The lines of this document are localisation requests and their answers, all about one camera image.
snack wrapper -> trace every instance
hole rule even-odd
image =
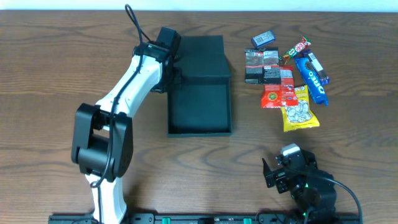
[[[262,108],[280,108],[281,106],[297,106],[298,101],[294,93],[293,66],[281,66],[281,85],[264,85],[261,98]]]
[[[310,91],[312,100],[316,104],[324,103],[326,106],[328,106],[328,97],[326,96],[325,90],[323,89],[317,73],[312,67],[309,59],[305,57],[295,58],[294,60],[305,84],[308,85],[308,90]]]
[[[285,62],[285,64],[294,56],[296,56],[298,53],[300,53],[302,50],[304,50],[306,47],[311,45],[311,41],[307,37],[303,37],[301,41],[296,44],[293,48],[290,50],[286,51],[286,53],[283,54],[282,60]]]
[[[275,35],[272,30],[269,30],[263,34],[257,35],[251,39],[251,43],[255,48],[262,47],[275,41]]]
[[[246,83],[280,85],[278,48],[245,49],[244,52],[246,55],[244,81]]]
[[[322,65],[319,63],[316,56],[312,53],[311,49],[304,50],[302,54],[304,57],[307,57],[310,60],[312,67],[317,71],[317,75],[321,81],[321,84],[322,85],[329,84],[330,82],[329,76],[326,74],[325,70],[323,69]]]
[[[301,128],[319,127],[318,118],[310,110],[308,86],[294,89],[298,99],[297,106],[284,106],[281,108],[284,120],[284,132]]]

open black box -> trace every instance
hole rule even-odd
[[[168,137],[231,135],[231,73],[223,37],[182,37],[178,58],[181,80],[167,93]]]

white robotic arm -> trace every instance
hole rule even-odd
[[[122,86],[129,80],[131,75],[136,71],[139,64],[140,56],[135,55],[131,60],[130,67],[116,84],[116,86],[96,105],[100,105],[103,111],[111,112],[114,97],[119,93]],[[115,109],[115,114],[120,112],[127,114],[128,117],[134,118],[138,107],[150,92],[150,90],[160,82],[162,78],[162,63],[157,62],[156,58],[143,55],[142,67],[127,88],[121,94],[118,105]],[[109,126],[104,126],[103,129],[109,131]],[[100,176],[95,174],[86,174],[89,183],[98,181]],[[101,201],[101,208],[98,203],[98,192],[101,193],[99,198]],[[93,216],[96,220],[101,219],[105,224],[120,223],[127,210],[127,205],[123,199],[123,178],[117,177],[113,182],[104,181],[98,189],[92,189],[94,199],[94,213]]]
[[[134,50],[128,70],[104,98],[95,106],[83,103],[76,112],[72,161],[79,164],[80,172],[86,175],[90,185],[100,183],[98,189],[92,189],[93,216],[102,223],[121,223],[124,218],[127,206],[123,199],[122,176],[132,157],[132,119],[148,92],[162,93],[172,83],[180,39],[174,30],[163,27],[155,42],[142,43]],[[141,58],[141,68],[131,80]],[[114,99],[119,94],[112,113]],[[112,141],[93,132],[94,129],[109,131],[111,121]]]
[[[120,81],[104,98],[96,103],[96,105],[101,106],[101,110],[111,112],[114,97],[136,71],[139,59],[139,55],[133,56],[130,67]],[[161,78],[162,63],[157,62],[156,58],[143,55],[141,70],[123,91],[114,113],[118,114],[123,112],[126,113],[128,117],[134,118],[138,107],[141,105],[148,92],[160,82]]]

green connector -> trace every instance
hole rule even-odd
[[[251,218],[244,218],[243,224],[251,224]]]
[[[170,224],[172,222],[171,218],[162,218],[162,224]]]

candy bar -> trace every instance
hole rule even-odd
[[[301,76],[308,85],[312,100],[316,104],[324,103],[328,106],[328,97],[326,96],[325,90],[323,89],[321,82],[316,74],[315,69],[312,67],[311,62],[308,58],[295,58],[295,63]]]
[[[308,40],[308,38],[303,37],[301,41],[296,44],[293,48],[290,50],[286,51],[286,53],[283,54],[282,60],[285,62],[285,64],[294,56],[296,56],[298,53],[300,53],[304,48],[308,47],[311,45],[311,41]]]

